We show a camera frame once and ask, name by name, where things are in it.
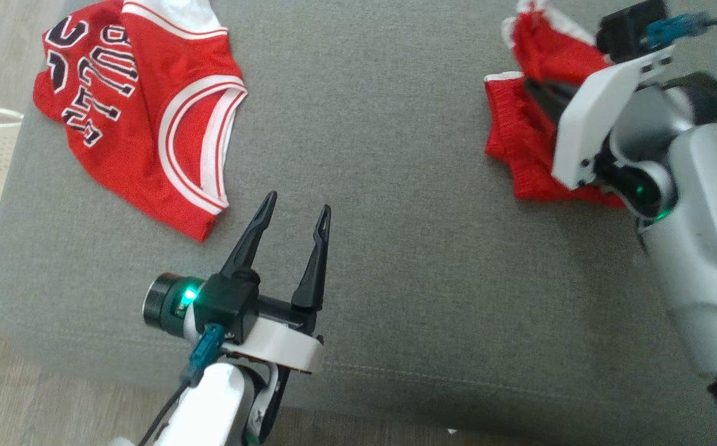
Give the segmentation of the large grey sofa ottoman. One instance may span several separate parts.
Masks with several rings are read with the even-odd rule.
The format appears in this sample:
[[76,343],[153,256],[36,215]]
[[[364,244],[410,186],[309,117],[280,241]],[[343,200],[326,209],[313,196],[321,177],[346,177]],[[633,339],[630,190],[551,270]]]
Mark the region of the large grey sofa ottoman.
[[284,403],[573,446],[717,446],[628,211],[513,196],[483,77],[514,0],[222,0],[247,84],[205,243],[96,184],[27,110],[0,206],[0,330],[55,372],[174,389],[157,276],[219,270],[270,190],[255,269],[290,299],[333,211],[322,371]]

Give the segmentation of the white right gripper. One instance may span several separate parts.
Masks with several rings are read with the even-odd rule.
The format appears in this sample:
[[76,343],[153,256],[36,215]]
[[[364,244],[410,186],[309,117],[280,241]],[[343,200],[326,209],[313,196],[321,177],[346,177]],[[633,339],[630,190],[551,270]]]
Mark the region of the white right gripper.
[[665,71],[674,47],[617,63],[576,85],[524,79],[526,93],[557,126],[553,178],[569,190],[594,181],[592,165],[639,85]]

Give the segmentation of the red white-trimmed shorts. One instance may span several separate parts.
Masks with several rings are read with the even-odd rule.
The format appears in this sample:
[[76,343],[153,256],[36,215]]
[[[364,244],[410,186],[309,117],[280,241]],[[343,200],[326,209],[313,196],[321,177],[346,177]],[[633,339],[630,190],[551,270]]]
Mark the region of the red white-trimmed shorts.
[[620,198],[599,187],[569,190],[553,178],[556,124],[524,88],[528,78],[579,87],[607,67],[604,55],[594,37],[552,0],[518,0],[516,9],[516,16],[503,21],[502,35],[519,70],[488,74],[483,80],[491,113],[486,155],[508,167],[517,199],[622,208]]

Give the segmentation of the red white basketball jersey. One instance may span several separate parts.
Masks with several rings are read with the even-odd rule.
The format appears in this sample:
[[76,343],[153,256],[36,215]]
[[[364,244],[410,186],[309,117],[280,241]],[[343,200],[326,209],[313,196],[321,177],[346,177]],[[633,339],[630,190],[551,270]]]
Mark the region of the red white basketball jersey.
[[199,242],[229,207],[225,164],[247,98],[210,0],[101,0],[43,34],[33,104],[100,186]]

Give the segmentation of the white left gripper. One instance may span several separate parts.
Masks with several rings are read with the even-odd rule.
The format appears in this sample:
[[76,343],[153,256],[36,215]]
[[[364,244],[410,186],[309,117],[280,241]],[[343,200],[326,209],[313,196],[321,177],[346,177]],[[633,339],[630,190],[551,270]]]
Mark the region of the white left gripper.
[[[237,271],[251,270],[265,229],[270,225],[277,201],[271,190],[253,215],[237,245],[219,274],[231,277]],[[296,372],[319,372],[324,359],[323,342],[315,337],[317,310],[322,309],[327,274],[331,208],[324,205],[315,225],[311,251],[301,282],[291,303],[272,297],[258,299],[258,317],[242,344],[225,342],[222,351],[251,361],[284,366]]]

